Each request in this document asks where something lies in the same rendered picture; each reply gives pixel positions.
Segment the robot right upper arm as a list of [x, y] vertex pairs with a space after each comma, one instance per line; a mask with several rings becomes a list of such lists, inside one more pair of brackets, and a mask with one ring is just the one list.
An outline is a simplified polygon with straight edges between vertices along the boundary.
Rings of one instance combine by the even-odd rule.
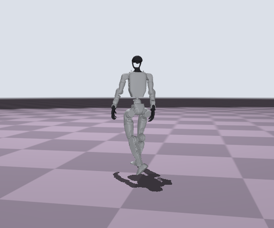
[[153, 92], [153, 76], [150, 73], [146, 73], [147, 74], [147, 85], [148, 85], [148, 94], [151, 95]]

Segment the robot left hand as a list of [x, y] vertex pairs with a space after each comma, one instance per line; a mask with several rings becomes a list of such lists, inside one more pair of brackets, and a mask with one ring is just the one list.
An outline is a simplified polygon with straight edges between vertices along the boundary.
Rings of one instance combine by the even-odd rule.
[[114, 119], [114, 120], [116, 119], [116, 118], [115, 118], [116, 116], [115, 116], [115, 114], [114, 114], [114, 113], [116, 113], [115, 109], [116, 109], [116, 108], [115, 108], [115, 106], [113, 105], [113, 106], [112, 106], [112, 111], [111, 111], [111, 114], [112, 114], [111, 117], [112, 117], [112, 119]]

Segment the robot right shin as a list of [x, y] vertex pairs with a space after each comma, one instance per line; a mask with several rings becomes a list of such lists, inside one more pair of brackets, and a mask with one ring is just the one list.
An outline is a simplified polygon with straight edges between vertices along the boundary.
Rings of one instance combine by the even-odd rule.
[[[144, 135], [144, 136], [145, 136], [145, 135]], [[145, 139], [146, 139], [146, 136], [145, 136]], [[144, 148], [144, 145], [145, 145], [145, 139], [144, 139], [143, 142], [139, 142], [139, 141], [138, 141], [138, 144], [140, 145], [140, 151], [141, 151], [141, 153], [142, 153], [143, 148]], [[136, 162], [136, 160], [135, 160], [135, 162]]]

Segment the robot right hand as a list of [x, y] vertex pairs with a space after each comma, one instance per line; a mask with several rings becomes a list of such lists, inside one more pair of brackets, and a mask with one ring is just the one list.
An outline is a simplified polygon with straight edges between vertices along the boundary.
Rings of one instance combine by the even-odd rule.
[[154, 119], [154, 115], [155, 115], [155, 105], [152, 105], [152, 109], [151, 110], [151, 116], [149, 117], [149, 121], [148, 122], [151, 122], [153, 119]]

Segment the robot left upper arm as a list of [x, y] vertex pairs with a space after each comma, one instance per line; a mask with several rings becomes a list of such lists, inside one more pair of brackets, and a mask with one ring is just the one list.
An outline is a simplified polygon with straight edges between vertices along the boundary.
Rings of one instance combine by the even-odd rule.
[[119, 82], [119, 92], [118, 94], [123, 94], [123, 89], [124, 89], [124, 86], [125, 86], [125, 83], [126, 83], [126, 80], [129, 78], [129, 74], [130, 73], [123, 73], [122, 76], [121, 76], [121, 80]]

